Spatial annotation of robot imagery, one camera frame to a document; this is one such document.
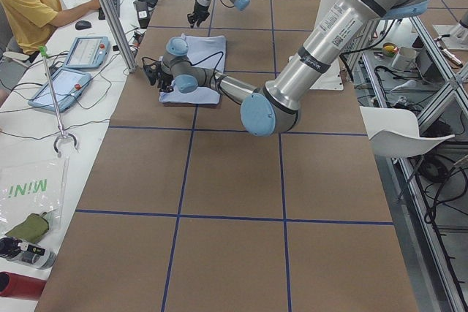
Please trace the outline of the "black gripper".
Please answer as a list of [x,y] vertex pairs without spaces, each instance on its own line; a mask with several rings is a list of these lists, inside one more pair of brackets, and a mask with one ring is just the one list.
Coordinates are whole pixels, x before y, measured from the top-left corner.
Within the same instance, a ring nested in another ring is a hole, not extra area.
[[167,74],[165,72],[159,74],[159,91],[160,92],[173,92],[174,86],[173,84],[173,76],[171,74]]
[[206,21],[210,15],[208,10],[209,7],[200,4],[195,4],[193,13],[187,15],[187,20],[189,22],[190,27],[193,28],[195,26],[196,20],[197,26],[200,26],[204,21]]

